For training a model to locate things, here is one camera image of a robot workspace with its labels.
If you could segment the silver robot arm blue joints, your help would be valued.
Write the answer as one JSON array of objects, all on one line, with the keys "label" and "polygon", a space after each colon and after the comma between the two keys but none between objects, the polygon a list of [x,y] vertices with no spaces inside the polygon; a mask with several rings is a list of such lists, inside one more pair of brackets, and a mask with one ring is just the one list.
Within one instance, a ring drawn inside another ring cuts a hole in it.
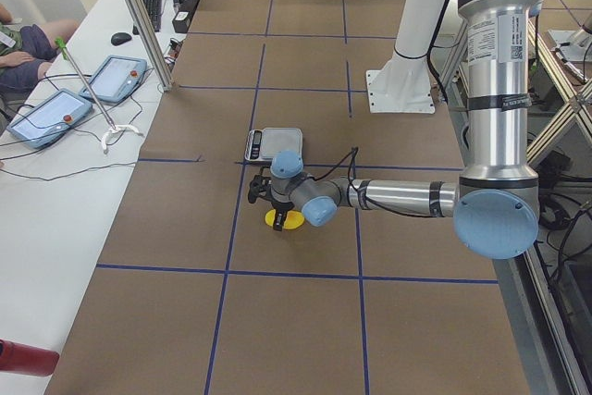
[{"label": "silver robot arm blue joints", "polygon": [[[438,19],[437,31],[447,5]],[[469,159],[453,181],[323,179],[305,171],[290,150],[271,162],[271,194],[288,195],[292,209],[313,226],[341,207],[384,210],[416,218],[449,217],[460,241],[475,253],[509,259],[528,250],[538,233],[537,173],[526,158],[529,18],[542,0],[455,0],[467,37],[466,109]],[[459,159],[444,111],[372,113],[370,134],[387,137],[403,154]]]}]

